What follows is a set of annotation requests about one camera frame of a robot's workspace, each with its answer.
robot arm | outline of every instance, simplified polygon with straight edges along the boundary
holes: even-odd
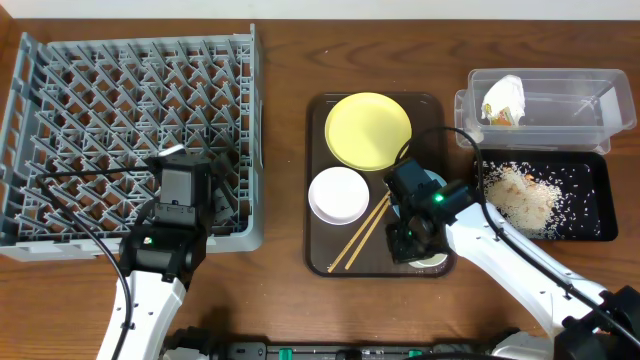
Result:
[[[162,184],[159,199],[145,204],[120,243],[118,266],[132,297],[132,319],[120,359],[156,360],[193,272],[204,260],[214,218],[217,164],[184,151],[145,160]],[[151,224],[143,224],[153,210]],[[99,360],[111,359],[125,323],[125,298],[116,300]]]
[[[132,271],[127,277],[134,303],[131,327],[122,350],[122,359],[156,360],[162,343],[186,294],[182,282],[162,281],[162,274]],[[111,360],[121,326],[124,323],[125,300],[118,282],[111,321],[104,337],[98,360]]]
[[[487,204],[489,213],[507,236],[537,262],[589,297],[602,303],[602,285],[589,281],[566,268],[506,222],[496,208]],[[568,316],[581,319],[591,309],[564,290],[516,254],[504,241],[496,241],[494,231],[486,223],[480,204],[474,203],[458,215],[457,221],[446,226],[449,246],[459,256],[476,264],[513,297],[542,325],[550,338],[564,330],[562,321]]]

plastic container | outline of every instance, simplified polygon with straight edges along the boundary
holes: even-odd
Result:
[[[522,79],[525,116],[520,126],[491,126],[481,119],[482,101],[506,75]],[[629,79],[609,69],[480,69],[455,97],[455,125],[481,148],[594,151],[611,149],[609,138],[636,126]],[[456,135],[461,147],[470,147]]]
[[[228,174],[207,252],[264,238],[263,74],[251,34],[40,44],[23,34],[0,132],[0,254],[84,259],[101,251],[35,184],[42,172],[143,165],[173,145],[223,157]],[[147,172],[52,179],[113,252],[159,194]]]

white bowl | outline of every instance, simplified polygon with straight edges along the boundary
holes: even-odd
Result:
[[[318,174],[309,186],[309,206],[322,221],[346,225],[356,221],[369,205],[369,187],[362,176],[345,167]]]

brown tray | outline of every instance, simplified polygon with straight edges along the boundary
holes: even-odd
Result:
[[[315,216],[309,207],[306,190],[309,189],[313,178],[327,168],[345,166],[331,154],[324,137],[324,125],[333,106],[348,95],[351,94],[319,95],[312,100],[307,108],[306,211],[304,221],[304,253],[307,266],[314,273],[327,277],[434,278],[447,274],[455,265],[455,255],[450,255],[441,265],[427,269],[416,269],[408,264],[393,263],[385,235],[386,224],[398,220],[391,208],[386,211],[351,268],[345,270],[344,266],[360,243],[361,238],[356,240],[333,272],[327,272],[331,263],[387,192],[382,178],[388,169],[375,172],[358,171],[369,185],[371,198],[367,211],[357,221],[342,226],[330,225]],[[395,100],[406,111],[414,135],[425,128],[444,124],[442,106],[436,98],[429,94],[388,93],[384,95]],[[449,180],[449,170],[446,166],[447,137],[444,133],[434,132],[433,135],[428,135],[425,141],[420,141],[419,145],[412,147],[409,154],[425,169],[432,170],[445,180]]]

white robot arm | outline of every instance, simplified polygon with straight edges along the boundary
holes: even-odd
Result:
[[[132,271],[127,277],[133,300],[132,326],[120,351],[120,359],[156,360],[186,290],[178,278],[162,281],[162,274]],[[98,360],[111,360],[125,319],[125,299],[118,282],[116,301]]]
[[[504,229],[520,249],[566,283],[573,284],[593,302],[600,304],[603,301],[599,294],[606,289],[602,285],[583,278],[557,262],[506,222],[493,205],[487,204],[487,207],[493,221]],[[533,315],[550,338],[564,330],[562,321],[566,317],[580,319],[591,311],[580,300],[568,296],[504,241],[497,241],[480,204],[469,206],[458,213],[456,219],[455,223],[446,226],[451,249],[494,278]]]

